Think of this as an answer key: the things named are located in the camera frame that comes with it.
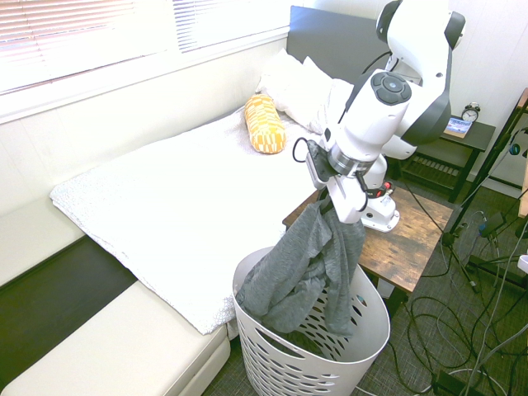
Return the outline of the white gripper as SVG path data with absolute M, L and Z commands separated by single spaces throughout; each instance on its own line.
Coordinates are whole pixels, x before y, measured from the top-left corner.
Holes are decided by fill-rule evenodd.
M 331 200 L 339 221 L 344 224 L 356 223 L 368 202 L 358 179 L 344 176 L 331 177 L 328 188 L 318 193 L 319 211 L 322 215 L 331 209 Z

